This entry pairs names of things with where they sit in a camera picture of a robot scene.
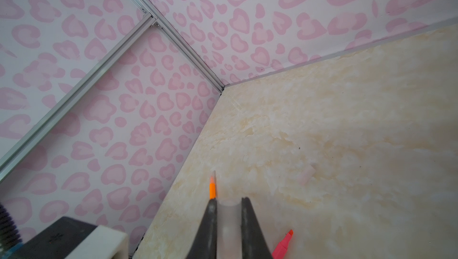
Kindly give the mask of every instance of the pink heart pattern wallpaper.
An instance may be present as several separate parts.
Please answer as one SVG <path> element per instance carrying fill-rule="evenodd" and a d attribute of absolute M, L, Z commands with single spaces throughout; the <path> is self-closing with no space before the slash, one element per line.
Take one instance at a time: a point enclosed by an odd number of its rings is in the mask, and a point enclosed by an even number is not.
<path fill-rule="evenodd" d="M 219 95 L 149 29 L 0 185 L 22 238 L 70 216 L 128 233 L 132 253 Z"/>
<path fill-rule="evenodd" d="M 0 0 L 0 157 L 142 17 L 131 0 Z"/>
<path fill-rule="evenodd" d="M 456 0 L 151 0 L 227 85 L 458 16 Z"/>

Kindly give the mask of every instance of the metal rail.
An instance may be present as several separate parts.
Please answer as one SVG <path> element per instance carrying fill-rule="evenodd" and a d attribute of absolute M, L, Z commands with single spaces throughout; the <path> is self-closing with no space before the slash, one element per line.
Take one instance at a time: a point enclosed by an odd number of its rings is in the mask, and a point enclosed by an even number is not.
<path fill-rule="evenodd" d="M 78 101 L 95 85 L 108 69 L 134 44 L 156 19 L 145 17 L 97 65 L 81 79 L 33 128 L 0 159 L 0 182 L 18 165 L 32 149 L 54 128 Z"/>
<path fill-rule="evenodd" d="M 157 10 L 150 0 L 133 0 L 139 4 L 142 9 L 151 13 L 152 17 L 156 18 L 158 27 L 164 31 L 169 39 L 188 57 L 188 59 L 207 77 L 207 79 L 220 92 L 224 88 L 224 84 L 215 75 L 215 73 L 207 66 L 207 64 L 198 56 L 198 54 L 189 46 L 189 44 L 181 37 L 178 31 L 169 23 L 167 19 Z"/>

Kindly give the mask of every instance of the pink highlighter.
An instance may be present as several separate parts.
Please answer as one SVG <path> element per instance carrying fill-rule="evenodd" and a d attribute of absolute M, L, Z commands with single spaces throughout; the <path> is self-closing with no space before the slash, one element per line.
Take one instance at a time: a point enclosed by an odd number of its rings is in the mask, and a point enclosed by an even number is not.
<path fill-rule="evenodd" d="M 273 259 L 283 259 L 283 257 L 285 257 L 286 251 L 288 251 L 289 240 L 293 238 L 293 234 L 293 230 L 290 230 L 288 233 L 286 233 L 285 238 L 280 241 L 277 247 L 275 247 L 275 250 L 272 252 Z"/>

